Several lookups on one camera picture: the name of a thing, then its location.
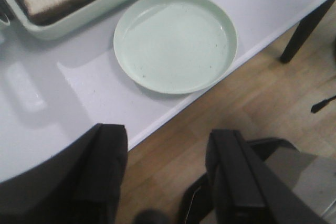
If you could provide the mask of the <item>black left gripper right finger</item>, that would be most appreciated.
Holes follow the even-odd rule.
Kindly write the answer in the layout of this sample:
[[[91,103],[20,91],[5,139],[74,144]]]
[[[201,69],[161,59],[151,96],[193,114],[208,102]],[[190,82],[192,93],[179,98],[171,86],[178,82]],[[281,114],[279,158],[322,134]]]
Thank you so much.
[[[325,223],[236,130],[212,130],[205,165],[218,223]]]

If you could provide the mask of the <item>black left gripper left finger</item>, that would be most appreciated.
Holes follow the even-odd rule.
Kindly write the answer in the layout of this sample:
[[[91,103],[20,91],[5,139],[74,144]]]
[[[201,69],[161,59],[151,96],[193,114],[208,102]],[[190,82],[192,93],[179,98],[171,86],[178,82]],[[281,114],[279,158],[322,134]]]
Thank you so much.
[[[41,164],[1,182],[1,223],[114,223],[128,137],[96,124]]]

